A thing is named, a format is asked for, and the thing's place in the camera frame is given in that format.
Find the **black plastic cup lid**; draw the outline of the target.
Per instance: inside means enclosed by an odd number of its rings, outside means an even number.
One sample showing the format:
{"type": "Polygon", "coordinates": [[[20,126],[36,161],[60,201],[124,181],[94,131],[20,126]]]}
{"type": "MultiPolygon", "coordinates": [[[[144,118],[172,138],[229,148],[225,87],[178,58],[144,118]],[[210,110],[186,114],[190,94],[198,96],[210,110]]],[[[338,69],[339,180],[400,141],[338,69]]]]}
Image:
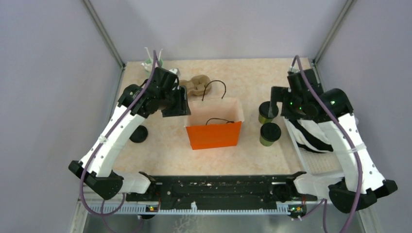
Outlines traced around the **black plastic cup lid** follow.
{"type": "Polygon", "coordinates": [[[266,123],[263,124],[260,128],[260,136],[269,137],[277,137],[278,139],[281,137],[281,128],[276,123],[266,123]]]}
{"type": "Polygon", "coordinates": [[[266,101],[260,104],[258,111],[259,115],[264,118],[275,118],[278,116],[279,108],[276,104],[266,101]]]}

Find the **green paper coffee cup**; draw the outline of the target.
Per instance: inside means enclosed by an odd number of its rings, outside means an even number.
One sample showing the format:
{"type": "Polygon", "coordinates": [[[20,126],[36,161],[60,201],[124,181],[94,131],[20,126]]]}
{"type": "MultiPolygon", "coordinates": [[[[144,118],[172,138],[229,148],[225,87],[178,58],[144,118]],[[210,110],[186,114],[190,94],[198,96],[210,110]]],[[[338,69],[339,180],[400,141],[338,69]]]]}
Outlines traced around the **green paper coffee cup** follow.
{"type": "Polygon", "coordinates": [[[260,104],[258,112],[259,123],[266,124],[272,122],[278,116],[279,108],[277,105],[271,105],[270,101],[266,101],[260,104]]]}
{"type": "Polygon", "coordinates": [[[259,137],[259,142],[261,145],[265,146],[265,147],[269,147],[271,146],[275,141],[277,141],[278,138],[277,137],[265,137],[265,136],[260,136],[259,137]]]}

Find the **orange paper bag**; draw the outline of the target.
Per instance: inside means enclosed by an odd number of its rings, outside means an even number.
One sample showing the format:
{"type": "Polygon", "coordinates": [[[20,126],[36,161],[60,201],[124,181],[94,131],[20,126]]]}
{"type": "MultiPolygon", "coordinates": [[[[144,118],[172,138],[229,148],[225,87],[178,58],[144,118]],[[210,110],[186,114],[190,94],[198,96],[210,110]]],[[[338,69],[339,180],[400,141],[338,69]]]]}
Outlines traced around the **orange paper bag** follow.
{"type": "Polygon", "coordinates": [[[220,98],[190,100],[191,114],[184,126],[193,150],[236,146],[242,123],[245,121],[242,103],[238,98],[226,98],[226,84],[220,98]]]}

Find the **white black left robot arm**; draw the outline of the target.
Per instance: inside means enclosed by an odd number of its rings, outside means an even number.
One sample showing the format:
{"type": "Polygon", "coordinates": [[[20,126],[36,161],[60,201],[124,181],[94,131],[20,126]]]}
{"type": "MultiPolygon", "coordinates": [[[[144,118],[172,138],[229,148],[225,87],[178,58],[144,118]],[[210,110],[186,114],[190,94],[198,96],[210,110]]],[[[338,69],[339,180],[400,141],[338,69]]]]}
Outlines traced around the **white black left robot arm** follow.
{"type": "Polygon", "coordinates": [[[131,84],[121,94],[115,111],[90,151],[69,164],[69,171],[104,200],[120,193],[137,193],[143,200],[154,198],[154,179],[139,172],[120,175],[114,163],[130,136],[152,114],[163,117],[190,115],[186,88],[178,75],[161,67],[152,70],[143,86],[131,84]]]}

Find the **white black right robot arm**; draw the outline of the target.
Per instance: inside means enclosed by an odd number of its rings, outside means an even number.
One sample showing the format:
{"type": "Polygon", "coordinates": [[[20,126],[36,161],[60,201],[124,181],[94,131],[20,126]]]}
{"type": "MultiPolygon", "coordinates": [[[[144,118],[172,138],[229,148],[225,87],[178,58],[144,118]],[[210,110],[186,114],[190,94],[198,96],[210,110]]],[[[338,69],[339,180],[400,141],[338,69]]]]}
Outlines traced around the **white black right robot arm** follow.
{"type": "Polygon", "coordinates": [[[375,167],[356,126],[353,107],[342,90],[323,91],[314,71],[288,73],[288,87],[271,88],[271,105],[282,103],[288,121],[315,123],[330,141],[343,170],[340,176],[300,173],[285,186],[285,194],[298,200],[304,194],[324,198],[342,213],[368,208],[398,187],[375,167]]]}

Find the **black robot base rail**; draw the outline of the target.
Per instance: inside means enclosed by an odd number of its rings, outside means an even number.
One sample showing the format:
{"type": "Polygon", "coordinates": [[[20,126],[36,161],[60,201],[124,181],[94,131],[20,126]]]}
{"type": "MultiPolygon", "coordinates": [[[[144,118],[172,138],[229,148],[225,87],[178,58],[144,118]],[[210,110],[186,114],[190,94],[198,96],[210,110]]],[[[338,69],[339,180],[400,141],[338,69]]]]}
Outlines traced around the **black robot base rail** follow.
{"type": "Polygon", "coordinates": [[[274,210],[277,204],[317,198],[299,194],[296,175],[155,176],[145,194],[127,194],[126,202],[154,201],[161,210],[274,210]]]}

